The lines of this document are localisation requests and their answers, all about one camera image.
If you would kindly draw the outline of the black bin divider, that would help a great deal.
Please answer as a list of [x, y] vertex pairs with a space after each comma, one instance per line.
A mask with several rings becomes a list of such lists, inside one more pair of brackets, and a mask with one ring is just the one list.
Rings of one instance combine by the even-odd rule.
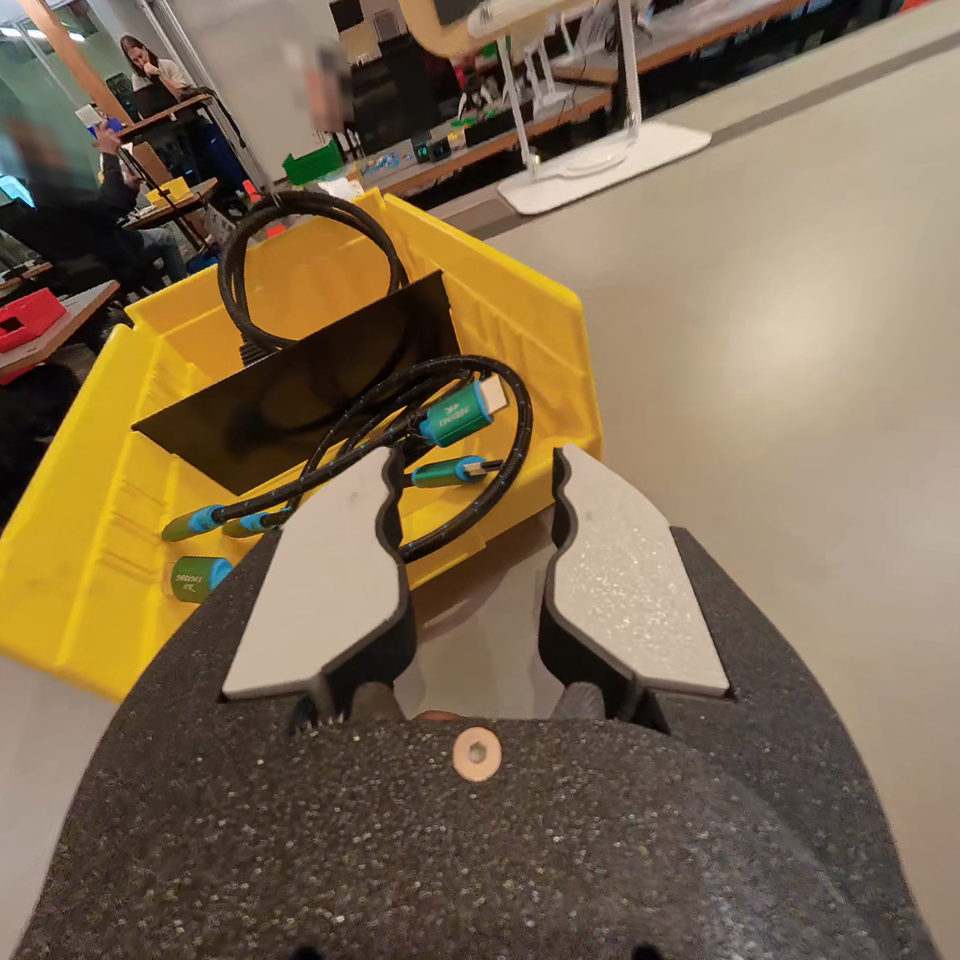
[[459, 353], [442, 272], [434, 270], [131, 430], [241, 495], [305, 462], [382, 381]]

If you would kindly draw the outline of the red box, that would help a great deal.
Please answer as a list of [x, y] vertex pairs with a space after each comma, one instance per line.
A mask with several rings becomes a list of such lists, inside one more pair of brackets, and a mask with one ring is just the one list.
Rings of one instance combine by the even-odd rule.
[[48, 289], [39, 289], [2, 306], [1, 354], [36, 341], [66, 313], [66, 306]]

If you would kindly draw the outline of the green plastic bin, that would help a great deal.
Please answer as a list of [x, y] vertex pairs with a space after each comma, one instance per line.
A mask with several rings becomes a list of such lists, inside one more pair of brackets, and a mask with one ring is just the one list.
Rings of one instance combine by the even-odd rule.
[[307, 186], [341, 170], [345, 159], [336, 136], [321, 147], [300, 156], [289, 153], [282, 161], [285, 179], [292, 186]]

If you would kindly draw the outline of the long wooden table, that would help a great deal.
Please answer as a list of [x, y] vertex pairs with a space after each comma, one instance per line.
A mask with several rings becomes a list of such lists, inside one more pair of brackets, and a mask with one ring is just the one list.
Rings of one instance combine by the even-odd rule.
[[[719, 76], [734, 56], [743, 54], [745, 46], [756, 47], [754, 35], [765, 40], [785, 36], [795, 22], [803, 22], [810, 2], [690, 2], [674, 6], [655, 16], [652, 36], [642, 30], [635, 36], [637, 74], [645, 114], [661, 110], [676, 90], [698, 89], [706, 78]], [[574, 124], [587, 123], [597, 129], [594, 120], [609, 110], [618, 78], [617, 56], [605, 49], [589, 54], [570, 54], [550, 62], [561, 86], [559, 102], [546, 106], [541, 113], [526, 107], [524, 130], [528, 143], [543, 145], [546, 138]], [[509, 110], [490, 120], [477, 122], [480, 139], [474, 135], [475, 125], [465, 128], [464, 136], [455, 136], [454, 148], [439, 159], [417, 162], [410, 140], [382, 151], [387, 158], [399, 159], [392, 169], [374, 169], [374, 162], [364, 161], [356, 175], [357, 183], [366, 190], [393, 194], [410, 199], [453, 178], [454, 186], [464, 185], [468, 171], [493, 158], [519, 154], [521, 142]]]

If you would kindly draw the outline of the grey top side table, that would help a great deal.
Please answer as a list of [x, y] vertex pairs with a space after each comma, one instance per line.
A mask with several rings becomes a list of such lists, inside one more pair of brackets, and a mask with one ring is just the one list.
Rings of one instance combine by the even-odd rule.
[[1, 383], [7, 385], [46, 363], [86, 322], [118, 292], [120, 285], [104, 282], [86, 291], [60, 299], [67, 313], [44, 335], [18, 349], [1, 354]]

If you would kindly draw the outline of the yellow plastic bin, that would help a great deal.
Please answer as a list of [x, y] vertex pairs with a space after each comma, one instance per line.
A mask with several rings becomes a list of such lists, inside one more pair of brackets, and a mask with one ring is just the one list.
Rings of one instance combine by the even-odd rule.
[[[412, 589], [451, 570], [552, 500], [553, 450], [596, 459], [602, 426], [578, 297], [468, 234], [376, 190], [359, 198], [389, 236], [410, 284], [434, 271], [450, 303], [459, 354], [511, 367], [532, 400], [530, 451], [503, 500], [450, 545], [408, 567]], [[301, 340], [389, 296], [375, 243], [311, 219], [246, 255], [252, 320]], [[241, 336], [205, 270], [128, 309], [111, 333], [2, 533], [2, 655], [115, 702], [196, 606], [170, 593], [181, 556], [238, 566], [258, 537], [221, 531], [162, 540], [174, 518], [259, 497], [303, 463], [232, 494], [133, 431], [142, 419], [243, 370]]]

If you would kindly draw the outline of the wooden side table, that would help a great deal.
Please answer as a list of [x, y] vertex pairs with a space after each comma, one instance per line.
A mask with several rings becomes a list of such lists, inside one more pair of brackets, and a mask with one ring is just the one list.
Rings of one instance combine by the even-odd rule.
[[195, 186], [190, 186], [190, 194], [182, 199], [176, 205], [166, 206], [161, 209], [150, 205], [145, 193], [141, 193], [138, 201], [139, 205], [121, 221], [122, 229], [133, 232], [139, 230], [148, 230], [155, 226], [162, 226], [174, 220], [186, 217], [205, 207], [216, 188], [219, 186], [219, 179], [216, 176], [201, 181]]

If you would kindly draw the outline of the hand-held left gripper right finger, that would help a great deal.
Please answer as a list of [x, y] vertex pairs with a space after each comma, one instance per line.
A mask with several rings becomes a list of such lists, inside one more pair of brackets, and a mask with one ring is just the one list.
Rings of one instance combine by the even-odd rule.
[[632, 721], [657, 692], [723, 699], [731, 681], [673, 530], [634, 486], [573, 444], [554, 450], [555, 508], [538, 656]]

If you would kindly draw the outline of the wood-framed black panel stand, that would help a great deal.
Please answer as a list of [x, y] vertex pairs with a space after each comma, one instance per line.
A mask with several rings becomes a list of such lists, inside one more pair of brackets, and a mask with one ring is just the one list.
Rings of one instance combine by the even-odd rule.
[[620, 48], [627, 66], [627, 112], [622, 129], [549, 160], [531, 149], [522, 116], [521, 96], [513, 70], [513, 55], [532, 51], [531, 42], [544, 40], [549, 18], [582, 5], [572, 1], [471, 2], [470, 8], [442, 21], [436, 2], [401, 1], [409, 33], [428, 52], [451, 62], [497, 46], [517, 133], [524, 172], [501, 180], [497, 191], [513, 212], [533, 217], [565, 207], [608, 187], [689, 157], [705, 149], [712, 136], [703, 130], [642, 118], [642, 101], [635, 48], [636, 17], [632, 4], [616, 3]]

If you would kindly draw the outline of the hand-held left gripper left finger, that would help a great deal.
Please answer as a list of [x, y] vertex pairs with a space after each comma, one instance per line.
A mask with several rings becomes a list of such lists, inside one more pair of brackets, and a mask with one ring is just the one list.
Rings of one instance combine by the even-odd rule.
[[349, 717], [359, 688], [389, 689], [417, 631], [400, 555], [402, 454], [362, 456], [287, 521], [222, 681], [222, 700], [292, 695]]

